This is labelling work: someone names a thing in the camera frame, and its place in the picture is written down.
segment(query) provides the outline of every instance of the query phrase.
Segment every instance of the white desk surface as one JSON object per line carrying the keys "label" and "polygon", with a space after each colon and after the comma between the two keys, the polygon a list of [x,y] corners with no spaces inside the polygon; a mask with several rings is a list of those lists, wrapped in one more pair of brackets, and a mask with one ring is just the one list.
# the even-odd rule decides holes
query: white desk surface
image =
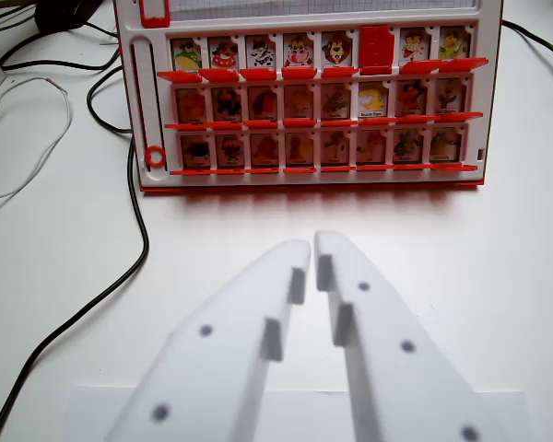
{"label": "white desk surface", "polygon": [[[553,0],[506,0],[504,17],[553,42]],[[109,27],[112,5],[91,21]],[[0,33],[0,55],[35,30],[29,22]],[[53,35],[10,62],[101,64],[113,47],[96,44],[100,38],[92,29]],[[553,65],[553,54],[537,50]],[[12,78],[39,73],[68,90],[75,119],[35,181],[0,204],[0,408],[35,345],[142,247],[126,190],[128,140],[100,128],[86,107],[99,76],[44,66]],[[128,127],[120,76],[95,106]],[[0,191],[26,176],[64,122],[65,105],[49,85],[8,97]],[[486,184],[477,190],[140,195],[139,202],[151,238],[145,267],[50,347],[1,440],[63,440],[74,386],[135,385],[176,324],[251,260],[286,238],[334,229],[380,266],[475,390],[526,391],[540,440],[553,442],[553,74],[513,31],[502,31]],[[346,387],[326,297],[309,285],[268,388]]]}

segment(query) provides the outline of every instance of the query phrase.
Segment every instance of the cartoon character picture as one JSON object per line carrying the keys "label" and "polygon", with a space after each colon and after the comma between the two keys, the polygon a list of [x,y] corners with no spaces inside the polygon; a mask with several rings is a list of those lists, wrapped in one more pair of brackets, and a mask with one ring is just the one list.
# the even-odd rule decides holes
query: cartoon character picture
{"label": "cartoon character picture", "polygon": [[441,60],[466,58],[469,53],[470,37],[464,28],[441,28],[439,58]]}
{"label": "cartoon character picture", "polygon": [[307,133],[287,134],[287,166],[311,166],[313,164],[313,140]]}
{"label": "cartoon character picture", "polygon": [[209,39],[209,62],[211,67],[237,68],[238,45],[230,37]]}
{"label": "cartoon character picture", "polygon": [[426,110],[426,88],[420,80],[400,81],[397,84],[396,115],[422,115]]}
{"label": "cartoon character picture", "polygon": [[387,138],[380,131],[359,132],[357,164],[383,164]]}
{"label": "cartoon character picture", "polygon": [[284,37],[286,60],[288,66],[313,66],[313,41],[304,34],[287,34]]}
{"label": "cartoon character picture", "polygon": [[399,47],[401,48],[400,66],[414,60],[428,60],[430,35],[426,33],[424,28],[401,29]]}
{"label": "cartoon character picture", "polygon": [[216,122],[240,122],[240,95],[233,87],[220,87],[212,90],[213,114]]}
{"label": "cartoon character picture", "polygon": [[209,144],[203,138],[183,136],[181,145],[185,169],[209,169],[211,167]]}
{"label": "cartoon character picture", "polygon": [[305,85],[285,86],[285,118],[313,118],[313,93]]}
{"label": "cartoon character picture", "polygon": [[387,89],[382,83],[360,83],[359,117],[382,117],[387,115]]}
{"label": "cartoon character picture", "polygon": [[203,67],[199,46],[195,46],[193,39],[172,40],[175,71],[195,71]]}
{"label": "cartoon character picture", "polygon": [[322,120],[348,118],[350,91],[342,84],[322,85]]}
{"label": "cartoon character picture", "polygon": [[270,87],[249,87],[251,120],[277,120],[277,94]]}
{"label": "cartoon character picture", "polygon": [[216,138],[218,167],[243,168],[243,147],[236,135],[219,135]]}
{"label": "cartoon character picture", "polygon": [[274,67],[277,47],[268,35],[246,37],[246,54],[248,67]]}
{"label": "cartoon character picture", "polygon": [[348,164],[349,141],[344,133],[322,133],[322,164],[325,166],[343,166]]}
{"label": "cartoon character picture", "polygon": [[206,122],[205,97],[196,89],[176,89],[176,100],[179,122]]}
{"label": "cartoon character picture", "polygon": [[352,40],[344,31],[322,34],[324,67],[350,66],[352,63]]}
{"label": "cartoon character picture", "polygon": [[278,145],[271,135],[250,135],[252,165],[256,168],[278,166]]}
{"label": "cartoon character picture", "polygon": [[458,78],[438,80],[436,84],[436,113],[453,113],[463,107],[464,86]]}
{"label": "cartoon character picture", "polygon": [[430,142],[430,163],[457,161],[461,135],[452,128],[435,129]]}
{"label": "cartoon character picture", "polygon": [[419,163],[422,160],[422,136],[417,129],[395,133],[394,163]]}

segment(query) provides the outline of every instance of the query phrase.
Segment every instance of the black cable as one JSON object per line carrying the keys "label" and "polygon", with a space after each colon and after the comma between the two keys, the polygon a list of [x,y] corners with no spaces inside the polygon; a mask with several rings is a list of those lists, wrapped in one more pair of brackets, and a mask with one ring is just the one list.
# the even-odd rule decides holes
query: black cable
{"label": "black cable", "polygon": [[100,32],[102,32],[103,34],[107,34],[107,35],[110,35],[111,37],[114,37],[115,39],[118,39],[119,36],[117,34],[115,34],[114,32],[109,32],[108,30],[106,29],[103,29],[103,28],[100,28],[96,25],[93,25],[92,23],[88,23],[87,21],[83,21],[83,22],[80,22],[78,23],[78,25],[83,25],[83,26],[88,26],[89,28],[93,28],[95,30],[99,30]]}
{"label": "black cable", "polygon": [[105,122],[99,115],[96,113],[94,108],[92,107],[92,99],[94,97],[94,93],[97,91],[97,89],[102,86],[102,84],[107,81],[109,78],[111,78],[114,74],[117,72],[120,72],[123,69],[122,66],[117,66],[114,69],[112,69],[110,72],[108,72],[103,78],[101,78],[99,81],[97,81],[93,87],[90,88],[88,91],[88,94],[86,95],[86,104],[88,106],[88,111],[90,112],[90,115],[92,115],[92,118],[96,120],[98,124],[100,124],[105,129],[108,129],[111,132],[116,132],[118,134],[130,134],[132,132],[131,129],[121,129],[119,127],[113,126],[112,124]]}
{"label": "black cable", "polygon": [[8,66],[2,66],[2,70],[12,71],[15,69],[22,69],[23,67],[49,65],[49,66],[73,67],[75,69],[83,69],[85,71],[105,71],[109,67],[111,67],[111,65],[114,63],[117,57],[119,57],[120,52],[121,50],[117,48],[117,50],[114,52],[111,59],[107,63],[100,64],[97,66],[94,66],[91,64],[78,64],[78,63],[72,63],[72,62],[65,62],[63,60],[33,60],[31,62],[23,62],[23,63],[17,63],[17,64],[10,64]]}
{"label": "black cable", "polygon": [[523,28],[522,26],[517,25],[516,23],[512,23],[511,21],[508,21],[508,20],[502,20],[501,24],[504,25],[506,28],[514,29],[520,32],[524,36],[528,37],[531,40],[536,41],[539,44],[542,44],[547,49],[553,52],[553,45],[551,43],[549,43],[547,40],[541,39],[540,37],[532,33],[530,30]]}
{"label": "black cable", "polygon": [[21,5],[19,7],[15,7],[14,9],[10,9],[9,11],[6,11],[2,14],[0,14],[0,18],[12,16],[13,14],[16,14],[18,11],[22,11],[25,7],[29,7],[29,5],[32,5],[34,3],[37,3],[37,0],[30,0],[26,2],[24,5]]}
{"label": "black cable", "polygon": [[17,26],[22,25],[23,23],[27,23],[29,20],[33,19],[34,17],[35,17],[35,14],[32,14],[32,15],[26,17],[26,18],[23,18],[22,20],[18,21],[17,23],[13,23],[12,25],[8,25],[8,26],[3,26],[2,28],[0,28],[0,32],[2,32],[3,30],[15,28]]}
{"label": "black cable", "polygon": [[139,255],[139,258],[137,258],[137,261],[135,261],[135,263],[129,268],[129,270],[123,273],[123,275],[119,279],[117,279],[114,283],[109,285],[109,287],[106,288],[97,297],[95,297],[90,302],[88,302],[86,306],[84,306],[78,311],[78,313],[76,313],[69,320],[64,322],[64,324],[59,326],[54,332],[52,332],[49,336],[47,336],[37,346],[37,348],[35,348],[35,350],[33,350],[33,352],[29,356],[29,359],[27,359],[27,362],[20,370],[17,380],[15,381],[15,384],[12,387],[12,390],[10,391],[10,393],[8,394],[8,397],[6,398],[5,404],[3,405],[2,410],[0,411],[0,432],[2,431],[2,428],[6,423],[6,419],[8,418],[8,415],[12,410],[12,406],[17,400],[18,394],[22,390],[22,387],[25,381],[27,380],[27,378],[29,377],[29,374],[33,369],[35,362],[37,361],[37,358],[43,352],[43,350],[45,350],[45,348],[47,348],[47,346],[50,343],[52,343],[55,339],[57,339],[62,333],[64,333],[66,330],[68,330],[70,327],[76,324],[80,319],[82,319],[84,315],[86,315],[89,311],[95,308],[108,295],[114,292],[114,290],[116,290],[132,274],[134,274],[146,261],[147,254],[149,253],[149,237],[147,236],[146,225],[144,223],[143,217],[141,216],[141,212],[139,210],[139,204],[137,202],[137,197],[135,195],[135,186],[133,182],[134,155],[135,155],[135,143],[132,138],[131,145],[129,146],[129,155],[127,158],[127,185],[129,187],[129,195],[131,197],[131,205],[133,206],[135,218],[137,220],[137,224],[139,225],[139,231],[141,232],[141,238],[143,239],[143,243],[144,243],[141,254]]}
{"label": "black cable", "polygon": [[0,65],[2,66],[6,62],[6,60],[8,60],[12,56],[12,54],[18,51],[20,48],[27,46],[29,43],[33,43],[35,40],[42,39],[43,37],[52,35],[54,33],[55,32],[40,32],[38,34],[31,35],[23,41],[20,41],[8,51],[6,51],[6,53],[2,57],[0,57]]}

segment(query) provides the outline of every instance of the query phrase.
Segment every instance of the black device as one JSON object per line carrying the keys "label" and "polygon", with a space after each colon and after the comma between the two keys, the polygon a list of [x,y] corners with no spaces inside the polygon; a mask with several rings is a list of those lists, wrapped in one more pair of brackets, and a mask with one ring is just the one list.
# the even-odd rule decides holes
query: black device
{"label": "black device", "polygon": [[41,33],[75,29],[86,23],[102,0],[39,0],[35,23]]}

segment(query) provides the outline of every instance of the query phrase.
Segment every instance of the guess who game board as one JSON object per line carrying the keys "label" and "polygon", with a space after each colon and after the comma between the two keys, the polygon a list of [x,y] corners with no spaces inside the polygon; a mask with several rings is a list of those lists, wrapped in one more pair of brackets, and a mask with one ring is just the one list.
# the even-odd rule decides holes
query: guess who game board
{"label": "guess who game board", "polygon": [[215,1],[115,1],[144,191],[483,183],[500,2]]}

